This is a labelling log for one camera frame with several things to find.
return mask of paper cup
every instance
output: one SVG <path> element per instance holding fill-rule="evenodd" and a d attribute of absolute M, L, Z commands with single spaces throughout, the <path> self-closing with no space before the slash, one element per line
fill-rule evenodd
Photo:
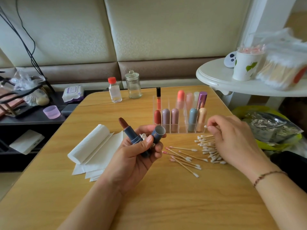
<path fill-rule="evenodd" d="M 237 52 L 232 78 L 238 81 L 250 80 L 261 60 L 262 54 L 245 54 Z"/>

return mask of lipstick cap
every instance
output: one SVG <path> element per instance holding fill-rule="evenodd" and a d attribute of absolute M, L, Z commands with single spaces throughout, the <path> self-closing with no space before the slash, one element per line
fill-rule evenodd
<path fill-rule="evenodd" d="M 154 143 L 159 143 L 162 136 L 166 133 L 166 130 L 161 125 L 155 127 L 154 131 L 152 132 L 152 136 L 154 139 Z"/>
<path fill-rule="evenodd" d="M 199 92 L 198 102 L 197 102 L 197 109 L 203 108 L 205 106 L 207 99 L 207 92 Z"/>

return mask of person's right hand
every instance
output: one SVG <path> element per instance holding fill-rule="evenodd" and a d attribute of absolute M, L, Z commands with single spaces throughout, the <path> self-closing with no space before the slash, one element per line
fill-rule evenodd
<path fill-rule="evenodd" d="M 252 183 L 261 174 L 280 170 L 258 147 L 248 124 L 238 117 L 215 115 L 208 119 L 207 126 L 215 137 L 216 149 L 221 157 Z"/>

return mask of forearm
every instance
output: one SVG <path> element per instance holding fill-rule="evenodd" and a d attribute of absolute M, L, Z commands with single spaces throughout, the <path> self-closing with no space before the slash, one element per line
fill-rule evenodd
<path fill-rule="evenodd" d="M 280 171 L 268 160 L 248 166 L 244 174 L 251 183 L 264 173 Z M 307 194 L 285 174 L 270 174 L 256 185 L 263 202 L 281 230 L 301 230 L 307 226 Z"/>
<path fill-rule="evenodd" d="M 121 199 L 115 187 L 96 182 L 58 229 L 109 229 Z"/>

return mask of person's left hand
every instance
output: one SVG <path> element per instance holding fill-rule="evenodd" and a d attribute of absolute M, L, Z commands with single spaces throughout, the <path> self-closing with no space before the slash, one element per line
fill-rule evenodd
<path fill-rule="evenodd" d="M 135 132 L 138 135 L 143 133 L 149 135 L 146 140 L 139 143 L 132 145 L 129 138 L 125 138 L 97 182 L 110 182 L 123 195 L 134 188 L 144 178 L 152 164 L 162 157 L 163 144 L 161 142 L 151 149 L 152 154 L 149 158 L 143 158 L 140 155 L 151 147 L 154 138 L 150 134 L 155 127 L 155 125 L 143 125 L 136 129 Z"/>

